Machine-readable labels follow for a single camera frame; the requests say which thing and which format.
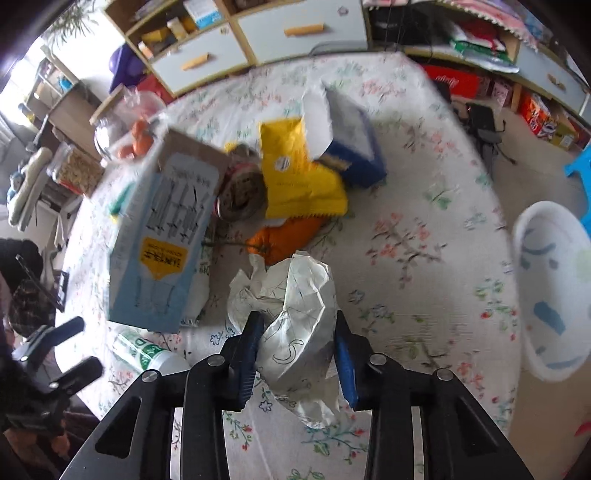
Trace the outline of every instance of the orange fruit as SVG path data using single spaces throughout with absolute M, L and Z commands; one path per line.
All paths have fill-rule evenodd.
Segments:
M 145 131 L 147 129 L 148 129 L 148 122 L 146 120 L 144 120 L 143 118 L 140 118 L 131 126 L 131 135 L 134 138 L 139 138 L 145 133 Z
M 148 153 L 148 150 L 150 150 L 150 147 L 152 147 L 153 143 L 154 139 L 152 138 L 152 136 L 148 134 L 144 134 L 139 138 L 136 138 L 134 141 L 134 153 L 138 157 L 146 155 L 146 153 Z
M 117 151 L 117 157 L 120 158 L 121 160 L 123 160 L 124 158 L 134 158 L 135 157 L 135 152 L 134 152 L 134 146 L 133 145 L 123 145 L 123 147 L 121 147 L 118 151 Z

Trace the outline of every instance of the stuffed toy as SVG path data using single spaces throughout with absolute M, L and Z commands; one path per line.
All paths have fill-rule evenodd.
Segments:
M 11 201 L 12 198 L 21 189 L 23 182 L 25 181 L 25 174 L 21 171 L 16 171 L 10 175 L 10 188 L 6 193 L 6 200 Z

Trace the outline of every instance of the yellow bag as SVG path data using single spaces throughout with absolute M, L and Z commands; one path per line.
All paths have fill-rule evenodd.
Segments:
M 339 174 L 308 158 L 301 118 L 260 126 L 267 218 L 344 215 L 347 194 Z

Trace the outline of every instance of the desk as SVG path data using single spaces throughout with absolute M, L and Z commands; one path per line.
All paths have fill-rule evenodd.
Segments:
M 320 79 L 365 106 L 389 174 L 371 189 L 350 190 L 348 214 L 328 223 L 308 250 L 330 265 L 338 304 L 354 332 L 407 368 L 451 368 L 507 432 L 521 357 L 505 222 L 476 151 L 420 67 L 401 53 L 291 61 L 195 90 L 167 112 L 177 127 L 217 147 L 232 140 L 257 145 L 258 123 L 300 115 L 306 85 Z M 83 201 L 64 262 L 70 271 L 66 311 L 56 319 L 81 315 L 86 321 L 83 333 L 56 349 L 56 360 L 62 370 L 88 355 L 102 360 L 103 378 L 80 393 L 99 418 L 137 376 L 109 351 L 106 321 L 106 266 L 116 232 L 106 205 L 133 175 L 130 166 L 110 168 L 92 200 Z M 256 228 L 243 222 L 222 232 L 218 225 L 218 235 L 245 239 Z M 234 334 L 226 298 L 238 268 L 249 271 L 244 252 L 217 249 L 198 327 L 146 335 L 191 364 L 219 352 Z M 368 414 L 345 410 L 337 425 L 310 430 L 256 380 L 246 409 L 224 414 L 230 474 L 363 478 L 369 421 Z

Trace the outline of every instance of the white paper bag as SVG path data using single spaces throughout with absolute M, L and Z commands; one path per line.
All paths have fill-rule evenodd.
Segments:
M 228 316 L 240 331 L 251 311 L 268 322 L 256 365 L 276 399 L 312 428 L 336 421 L 339 380 L 327 377 L 333 355 L 336 294 L 328 265 L 307 252 L 273 265 L 251 255 L 251 278 L 240 271 L 230 284 Z

